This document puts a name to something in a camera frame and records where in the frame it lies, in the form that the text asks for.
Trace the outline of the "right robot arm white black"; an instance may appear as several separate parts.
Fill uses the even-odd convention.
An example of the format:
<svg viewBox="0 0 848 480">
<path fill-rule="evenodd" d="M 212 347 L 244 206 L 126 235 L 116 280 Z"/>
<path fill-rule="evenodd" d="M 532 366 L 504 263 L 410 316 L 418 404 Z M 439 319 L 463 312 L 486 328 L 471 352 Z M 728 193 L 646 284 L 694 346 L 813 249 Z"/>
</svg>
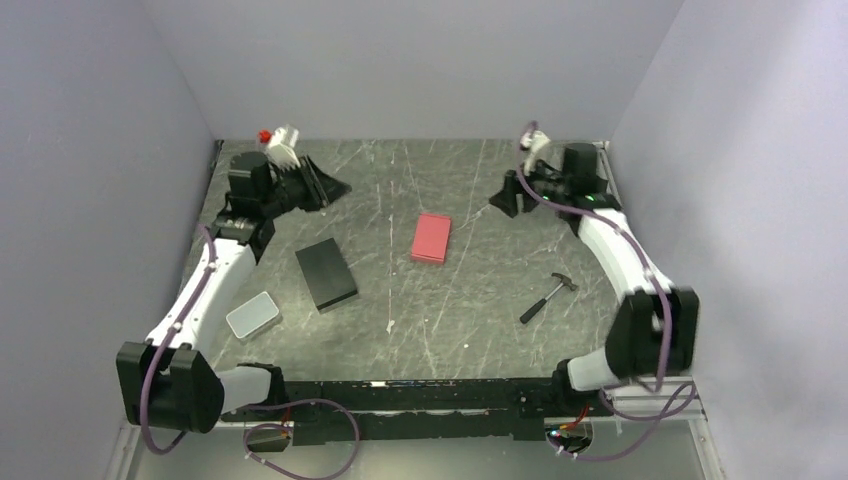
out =
<svg viewBox="0 0 848 480">
<path fill-rule="evenodd" d="M 509 217 L 544 205 L 556 211 L 601 265 L 618 300 L 604 344 L 561 361 L 552 374 L 551 401 L 574 415 L 590 392 L 651 374 L 662 382 L 691 367 L 700 310 L 698 295 L 676 286 L 649 258 L 633 234 L 618 198 L 598 172 L 592 143 L 570 143 L 560 165 L 547 162 L 551 141 L 524 136 L 520 165 L 504 176 L 489 202 Z"/>
</svg>

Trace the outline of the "black box near left arm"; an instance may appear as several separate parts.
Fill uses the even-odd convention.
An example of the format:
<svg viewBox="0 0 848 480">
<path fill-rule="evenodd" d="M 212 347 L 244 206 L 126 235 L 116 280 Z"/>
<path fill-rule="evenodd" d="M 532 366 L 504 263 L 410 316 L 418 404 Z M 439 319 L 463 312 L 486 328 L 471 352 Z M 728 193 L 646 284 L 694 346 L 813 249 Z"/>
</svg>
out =
<svg viewBox="0 0 848 480">
<path fill-rule="evenodd" d="M 358 295 L 352 271 L 334 238 L 300 249 L 295 255 L 319 313 L 335 309 Z"/>
</svg>

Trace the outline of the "red cardboard paper box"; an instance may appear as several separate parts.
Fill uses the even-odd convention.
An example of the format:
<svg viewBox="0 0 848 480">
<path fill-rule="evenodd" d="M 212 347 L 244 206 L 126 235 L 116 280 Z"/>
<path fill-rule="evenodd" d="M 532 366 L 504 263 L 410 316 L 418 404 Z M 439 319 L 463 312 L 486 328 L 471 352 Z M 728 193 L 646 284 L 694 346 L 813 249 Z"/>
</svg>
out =
<svg viewBox="0 0 848 480">
<path fill-rule="evenodd" d="M 452 220 L 448 216 L 422 213 L 413 237 L 411 259 L 442 265 L 446 259 L 451 224 Z"/>
</svg>

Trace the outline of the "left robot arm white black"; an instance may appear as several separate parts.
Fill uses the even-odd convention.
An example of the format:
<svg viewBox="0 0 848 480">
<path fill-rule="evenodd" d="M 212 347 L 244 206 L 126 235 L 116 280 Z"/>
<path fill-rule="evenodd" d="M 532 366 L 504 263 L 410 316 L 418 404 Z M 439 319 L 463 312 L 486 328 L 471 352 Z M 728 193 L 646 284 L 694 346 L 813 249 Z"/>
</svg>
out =
<svg viewBox="0 0 848 480">
<path fill-rule="evenodd" d="M 243 363 L 217 372 L 207 351 L 274 237 L 276 219 L 296 209 L 320 211 L 352 188 L 307 155 L 279 167 L 259 151 L 232 157 L 228 182 L 222 209 L 199 229 L 202 254 L 175 303 L 144 340 L 125 342 L 116 357 L 127 418 L 145 437 L 154 428 L 207 433 L 240 409 L 272 420 L 287 406 L 280 367 Z"/>
</svg>

